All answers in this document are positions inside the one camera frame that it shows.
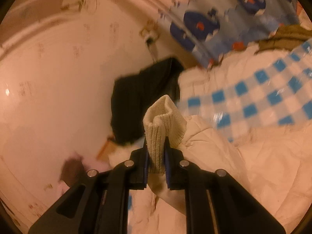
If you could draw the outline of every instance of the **whale print curtain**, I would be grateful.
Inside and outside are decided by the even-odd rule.
[[[204,68],[224,54],[265,39],[281,25],[298,24],[297,0],[172,0],[159,23]]]

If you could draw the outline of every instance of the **blue and white checkered fabric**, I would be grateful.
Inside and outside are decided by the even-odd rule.
[[[312,39],[235,85],[177,103],[184,116],[200,115],[233,141],[253,127],[312,119]]]

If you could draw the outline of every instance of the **black cloth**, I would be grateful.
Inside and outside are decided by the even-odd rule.
[[[179,74],[183,66],[175,58],[160,61],[137,75],[115,81],[111,97],[111,126],[118,144],[132,143],[144,135],[143,117],[161,96],[180,99]]]

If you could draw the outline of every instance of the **red spot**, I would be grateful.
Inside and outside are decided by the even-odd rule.
[[[203,31],[205,29],[205,26],[202,22],[198,22],[196,25],[196,28]]]
[[[248,2],[250,2],[251,4],[255,4],[255,0],[247,0]]]
[[[232,50],[234,50],[234,51],[242,51],[245,49],[246,49],[246,47],[244,45],[244,42],[242,42],[242,41],[234,42],[232,45]]]

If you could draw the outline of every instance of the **silver screw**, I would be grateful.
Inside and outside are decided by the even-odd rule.
[[[88,176],[90,178],[95,177],[97,175],[97,170],[89,170],[88,171]]]
[[[132,161],[132,160],[127,160],[125,163],[124,163],[124,165],[126,166],[126,167],[131,167],[131,166],[133,166],[135,163]]]
[[[216,174],[219,176],[219,177],[225,177],[227,175],[227,172],[223,169],[219,169],[216,171]]]
[[[188,160],[182,160],[182,161],[180,161],[180,165],[181,165],[182,167],[187,167],[187,166],[190,165],[190,162],[188,162]]]

